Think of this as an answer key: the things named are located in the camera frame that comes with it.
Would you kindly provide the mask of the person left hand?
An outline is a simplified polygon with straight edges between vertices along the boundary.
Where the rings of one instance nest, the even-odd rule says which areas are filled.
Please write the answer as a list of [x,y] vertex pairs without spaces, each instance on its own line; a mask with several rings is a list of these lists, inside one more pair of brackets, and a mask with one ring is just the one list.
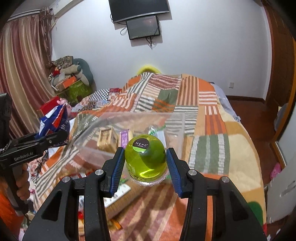
[[29,179],[28,165],[23,164],[22,174],[16,180],[16,185],[18,187],[16,194],[22,201],[25,201],[30,197],[30,191],[29,191],[30,183],[28,179]]

